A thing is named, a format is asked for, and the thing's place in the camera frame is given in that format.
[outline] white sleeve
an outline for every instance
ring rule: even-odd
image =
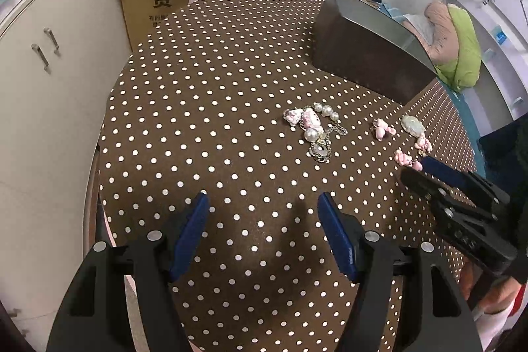
[[[477,331],[479,332],[480,343],[482,343],[482,350],[486,350],[493,338],[502,333],[506,319],[510,315],[514,304],[515,300],[513,300],[508,308],[504,309],[502,312],[495,314],[483,313],[475,320]]]

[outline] blue gripper pad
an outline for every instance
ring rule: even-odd
[[[317,201],[317,215],[328,239],[339,271],[351,282],[356,282],[360,272],[355,264],[355,250],[339,218],[339,209],[329,193],[324,192]]]
[[[458,170],[446,166],[436,158],[424,157],[421,160],[421,163],[425,173],[433,175],[435,178],[440,179],[450,187],[456,187],[460,190],[464,190],[466,187],[466,179],[464,178],[464,175]]]
[[[174,258],[170,269],[171,281],[175,282],[191,265],[194,252],[202,238],[202,232],[209,215],[209,198],[203,193],[198,193],[193,202],[191,215],[182,227],[180,237],[174,247]]]

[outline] large pearl bead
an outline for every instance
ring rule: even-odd
[[[308,142],[315,142],[318,136],[319,136],[319,133],[317,133],[317,130],[312,129],[312,128],[306,129],[304,132],[304,138]]]
[[[323,115],[323,117],[328,117],[332,115],[332,112],[334,112],[334,110],[332,109],[330,105],[324,105],[323,111],[321,112],[321,114]]]

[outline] silver bolt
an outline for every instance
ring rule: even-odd
[[[149,232],[147,234],[147,239],[149,239],[150,241],[156,241],[156,240],[160,240],[162,238],[163,234],[161,231],[159,230],[152,230],[151,232]]]
[[[365,232],[365,239],[368,241],[378,241],[380,235],[377,232],[374,232],[372,230],[369,230],[368,232]]]
[[[106,249],[106,242],[105,241],[98,241],[94,246],[93,246],[93,250],[95,252],[101,252],[101,251],[104,251]]]
[[[428,241],[423,241],[420,247],[422,248],[423,251],[429,254],[435,250],[435,247],[432,244],[430,244]]]

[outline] brown tablecloth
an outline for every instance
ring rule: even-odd
[[[460,269],[391,158],[399,147],[416,155],[399,124],[407,113],[427,127],[435,157],[475,170],[455,107],[436,80],[402,107],[314,68],[321,2],[198,1],[148,35],[110,95],[100,195],[117,244],[160,228],[200,190],[211,201],[194,262],[173,288],[189,338],[205,350],[334,350],[357,287],[324,240],[323,191],[365,229],[399,244],[430,241]],[[314,102],[330,104],[348,129],[332,138],[326,164],[282,119],[284,109]],[[374,140],[379,117],[398,134]],[[395,279],[380,350],[394,340],[400,288]]]

